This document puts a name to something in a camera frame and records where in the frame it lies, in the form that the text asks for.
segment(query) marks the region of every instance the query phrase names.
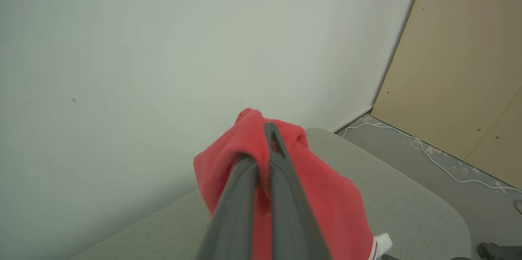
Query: red stripe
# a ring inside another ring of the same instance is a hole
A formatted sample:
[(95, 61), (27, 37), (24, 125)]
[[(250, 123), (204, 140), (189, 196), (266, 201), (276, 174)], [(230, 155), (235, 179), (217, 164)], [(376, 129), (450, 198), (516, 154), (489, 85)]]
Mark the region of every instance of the red stripe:
[(375, 258), (377, 258), (377, 246), (379, 245), (379, 243), (377, 243), (377, 241), (375, 241), (375, 252), (373, 253), (373, 260), (375, 260)]

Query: red cloth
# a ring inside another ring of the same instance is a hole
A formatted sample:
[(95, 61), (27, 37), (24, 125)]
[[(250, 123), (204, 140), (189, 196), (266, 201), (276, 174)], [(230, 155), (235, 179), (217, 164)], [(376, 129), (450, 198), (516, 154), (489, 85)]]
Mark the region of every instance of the red cloth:
[(301, 127), (265, 119), (257, 110), (249, 108), (242, 111), (232, 128), (194, 158), (199, 190), (210, 214), (214, 214), (238, 154), (253, 156), (261, 178), (254, 199), (253, 258), (272, 258), (270, 193), (267, 191), (269, 153), (264, 132), (267, 122), (274, 122), (281, 132), (332, 258), (367, 260), (373, 236), (356, 186), (308, 150), (306, 134)]

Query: wooden panel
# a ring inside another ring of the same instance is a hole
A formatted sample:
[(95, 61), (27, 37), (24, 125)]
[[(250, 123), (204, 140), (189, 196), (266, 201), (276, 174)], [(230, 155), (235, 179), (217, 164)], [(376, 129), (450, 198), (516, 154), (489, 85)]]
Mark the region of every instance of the wooden panel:
[(522, 83), (520, 19), (522, 0), (416, 0), (372, 116), (466, 158)]
[(466, 162), (522, 189), (522, 89), (468, 155)]

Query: white cable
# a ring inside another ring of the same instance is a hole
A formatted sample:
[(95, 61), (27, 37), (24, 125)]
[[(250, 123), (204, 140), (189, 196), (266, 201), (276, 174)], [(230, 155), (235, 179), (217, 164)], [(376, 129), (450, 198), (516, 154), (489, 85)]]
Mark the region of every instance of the white cable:
[(392, 127), (392, 126), (379, 126), (379, 125), (374, 125), (374, 124), (371, 124), (371, 123), (362, 123), (362, 124), (360, 124), (358, 126), (346, 128), (345, 133), (341, 136), (341, 138), (345, 137), (346, 132), (348, 131), (349, 128), (359, 128), (360, 126), (363, 126), (365, 124), (371, 125), (371, 126), (375, 126), (376, 128), (391, 128), (392, 130), (396, 130), (397, 132), (400, 132), (401, 134), (405, 135), (408, 138), (412, 138), (412, 139), (418, 140), (421, 143), (422, 152), (424, 152), (434, 164), (436, 164), (438, 167), (442, 168), (442, 170), (444, 170), (444, 172), (447, 173), (447, 175), (449, 175), (450, 178), (453, 178), (453, 180), (455, 180), (456, 182), (459, 182), (459, 183), (477, 182), (477, 183), (481, 183), (481, 184), (485, 185), (486, 187), (492, 188), (492, 189), (512, 189), (513, 191), (517, 191), (518, 193), (522, 193), (521, 190), (519, 190), (518, 188), (514, 188), (514, 187), (494, 187), (494, 186), (490, 186), (490, 185), (485, 184), (484, 182), (481, 182), (481, 181), (478, 181), (478, 180), (467, 180), (467, 181), (457, 180), (456, 178), (453, 177), (453, 175), (451, 175), (451, 173), (449, 173), (444, 167), (442, 167), (442, 165), (438, 164), (437, 162), (435, 162), (435, 160), (433, 160), (433, 158), (431, 158), (431, 155), (429, 155), (424, 150), (424, 148), (422, 147), (422, 141), (420, 141), (420, 139), (418, 139), (416, 137), (412, 137), (412, 136), (410, 136), (408, 134), (405, 134), (404, 132), (401, 132), (400, 130), (398, 130), (398, 129)]

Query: white sock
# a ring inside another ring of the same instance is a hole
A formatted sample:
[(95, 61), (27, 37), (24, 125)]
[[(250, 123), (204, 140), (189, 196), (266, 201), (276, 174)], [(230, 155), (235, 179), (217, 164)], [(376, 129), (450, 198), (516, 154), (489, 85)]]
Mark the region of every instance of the white sock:
[(373, 237), (372, 252), (369, 254), (368, 260), (379, 259), (382, 255), (392, 248), (392, 240), (388, 233), (380, 234)]

